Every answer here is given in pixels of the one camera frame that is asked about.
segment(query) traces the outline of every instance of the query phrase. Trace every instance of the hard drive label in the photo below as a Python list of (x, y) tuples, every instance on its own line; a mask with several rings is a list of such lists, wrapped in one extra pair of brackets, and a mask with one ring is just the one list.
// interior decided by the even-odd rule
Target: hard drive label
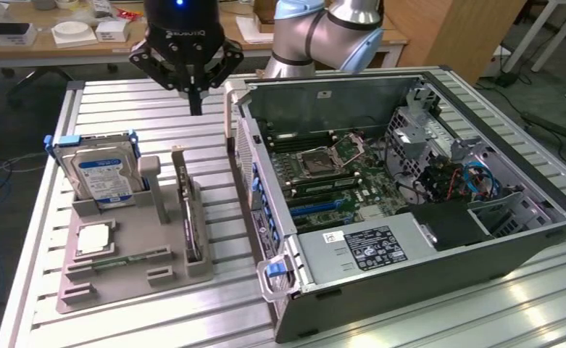
[(357, 268), (361, 270), (372, 270), (407, 261), (405, 253), (388, 226), (345, 234), (344, 239)]
[(102, 203), (120, 202), (132, 196), (128, 179), (118, 173), (122, 168), (120, 159), (78, 163), (92, 198)]

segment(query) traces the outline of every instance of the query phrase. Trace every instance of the hard drive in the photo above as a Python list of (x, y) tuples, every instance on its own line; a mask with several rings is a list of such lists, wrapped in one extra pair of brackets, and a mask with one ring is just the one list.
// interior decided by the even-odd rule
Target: hard drive
[(72, 185), (76, 199), (93, 199), (100, 209), (133, 204), (132, 194), (145, 189), (138, 175), (138, 147), (133, 131), (105, 136), (62, 136), (45, 149)]

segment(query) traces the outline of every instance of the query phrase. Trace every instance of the white box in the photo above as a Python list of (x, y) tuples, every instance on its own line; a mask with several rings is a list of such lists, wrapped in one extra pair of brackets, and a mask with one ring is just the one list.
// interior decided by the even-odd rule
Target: white box
[(24, 32), (21, 30), (14, 31), (14, 33), (4, 33), (4, 30), (0, 31), (0, 46), (30, 46), (33, 44), (34, 38), (37, 37), (37, 31), (34, 30), (33, 24), (25, 23), (21, 25), (28, 25)]
[(128, 25), (124, 21), (112, 20), (97, 25), (96, 37), (98, 42), (125, 42), (128, 35)]
[(491, 57), (491, 61), (484, 69), (481, 78), (495, 78), (500, 74), (500, 66), (505, 65), (505, 61), (511, 56), (511, 52), (501, 46), (497, 46), (493, 52), (493, 56)]
[(90, 27), (85, 23), (62, 22), (50, 31), (54, 45), (60, 49), (97, 44), (93, 30), (90, 30)]

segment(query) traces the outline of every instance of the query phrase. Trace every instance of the circuit board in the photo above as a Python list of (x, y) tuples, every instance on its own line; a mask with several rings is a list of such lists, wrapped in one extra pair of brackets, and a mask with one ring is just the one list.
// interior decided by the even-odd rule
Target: circuit board
[(408, 204), (376, 149), (339, 137), (331, 147), (269, 154), (299, 233), (384, 218)]

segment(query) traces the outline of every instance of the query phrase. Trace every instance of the aluminum table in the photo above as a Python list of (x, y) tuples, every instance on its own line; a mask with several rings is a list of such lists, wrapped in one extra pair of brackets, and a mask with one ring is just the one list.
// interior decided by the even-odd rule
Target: aluminum table
[[(412, 68), (395, 71), (412, 71)], [(372, 70), (388, 72), (389, 69)], [(452, 73), (437, 79), (566, 193), (566, 166)], [(181, 289), (58, 315), (54, 310), (72, 190), (48, 159), (0, 329), (0, 347), (566, 347), (566, 242), (491, 282), (412, 304), (300, 341), (275, 344), (261, 300), (223, 142), (223, 91), (203, 116), (150, 80), (70, 83), (54, 138), (138, 132), (140, 149), (162, 163), (188, 148), (188, 172), (203, 188), (215, 278)], [(455, 132), (475, 130), (443, 105)]]

